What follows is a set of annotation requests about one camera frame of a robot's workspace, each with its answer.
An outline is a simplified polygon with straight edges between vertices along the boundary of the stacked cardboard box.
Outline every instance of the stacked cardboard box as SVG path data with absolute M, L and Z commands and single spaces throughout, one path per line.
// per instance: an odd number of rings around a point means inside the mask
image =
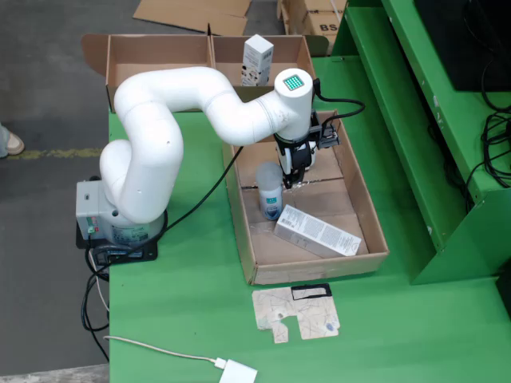
M 287 34 L 324 36 L 333 48 L 347 0 L 279 0 L 277 15 Z

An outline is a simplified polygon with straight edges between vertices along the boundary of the deodorant can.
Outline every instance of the deodorant can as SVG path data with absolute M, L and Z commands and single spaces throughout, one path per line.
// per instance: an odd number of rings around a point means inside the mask
M 259 205 L 267 219 L 278 219 L 282 212 L 282 168 L 274 162 L 262 163 L 255 174 Z

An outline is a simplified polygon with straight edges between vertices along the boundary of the cardboard scrap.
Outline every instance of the cardboard scrap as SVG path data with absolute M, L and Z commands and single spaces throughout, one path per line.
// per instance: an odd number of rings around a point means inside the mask
M 281 322 L 296 316 L 302 339 L 336 337 L 339 317 L 330 287 L 325 285 L 284 287 L 252 292 L 255 320 L 259 330 L 271 330 L 275 343 L 289 340 L 287 327 Z
M 205 31 L 241 36 L 247 25 L 250 0 L 141 0 L 133 18 Z

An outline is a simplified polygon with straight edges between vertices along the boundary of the person's leg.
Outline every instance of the person's leg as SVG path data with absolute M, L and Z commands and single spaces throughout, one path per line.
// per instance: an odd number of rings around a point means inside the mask
M 9 131 L 0 124 L 0 158 L 6 157 L 9 152 L 7 151 L 7 143 L 9 142 Z
M 23 150 L 25 150 L 23 141 L 0 124 L 0 158 L 16 156 Z

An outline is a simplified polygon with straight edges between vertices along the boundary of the yellow floor marking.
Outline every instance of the yellow floor marking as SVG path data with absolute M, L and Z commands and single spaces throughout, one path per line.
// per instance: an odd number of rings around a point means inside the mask
M 100 148 L 68 149 L 68 150 L 25 150 L 17 156 L 7 156 L 8 160 L 39 160 L 44 157 L 53 158 L 75 158 L 75 157 L 99 157 Z

